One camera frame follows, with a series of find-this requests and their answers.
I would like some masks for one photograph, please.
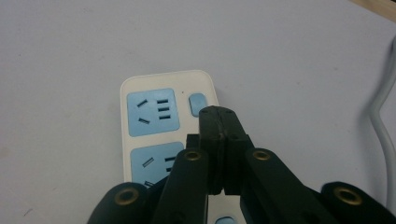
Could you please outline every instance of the wooden edge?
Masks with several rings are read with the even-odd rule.
[[[391,0],[350,0],[361,7],[396,22],[396,3]]]

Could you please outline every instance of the white cable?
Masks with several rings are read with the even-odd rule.
[[[387,166],[387,208],[396,215],[396,151],[388,131],[379,116],[379,110],[387,100],[396,81],[396,37],[393,39],[392,50],[389,57],[389,67],[386,71],[385,81],[376,94],[369,109],[370,120],[384,151]]]

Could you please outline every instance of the electrical outlet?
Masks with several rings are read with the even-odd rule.
[[[199,111],[209,105],[219,102],[203,71],[125,80],[120,89],[124,180],[149,188],[168,176],[187,134],[199,132]],[[209,196],[208,207],[207,223],[243,223],[237,196]]]
[[[131,92],[127,104],[132,137],[171,132],[180,127],[172,89]]]
[[[140,147],[131,151],[131,171],[134,182],[151,187],[167,177],[178,152],[184,149],[181,142]]]

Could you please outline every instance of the outlet slot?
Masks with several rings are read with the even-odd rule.
[[[145,161],[145,163],[143,163],[143,167],[148,166],[150,163],[152,163],[154,161],[154,159],[151,157],[148,161]]]
[[[169,106],[168,107],[158,108],[158,112],[163,112],[163,111],[169,111]]]
[[[168,102],[169,102],[168,99],[158,100],[158,101],[157,101],[157,104],[161,105],[161,104],[166,104],[166,103],[168,103]]]
[[[164,115],[164,116],[160,116],[160,119],[170,119],[171,116],[170,115]]]
[[[152,187],[152,186],[154,186],[154,184],[153,183],[151,183],[151,182],[148,182],[148,181],[145,181],[145,185],[147,186],[147,187]]]
[[[149,120],[146,119],[139,119],[139,122],[145,123],[145,124],[149,124]]]
[[[174,161],[176,159],[176,157],[168,157],[165,158],[165,161]]]
[[[139,104],[137,104],[137,107],[145,105],[147,102],[148,102],[148,100],[144,100],[144,101],[140,102]]]

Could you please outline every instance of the power switch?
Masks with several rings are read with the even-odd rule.
[[[206,97],[201,93],[194,93],[189,98],[191,113],[198,118],[199,111],[207,107]]]

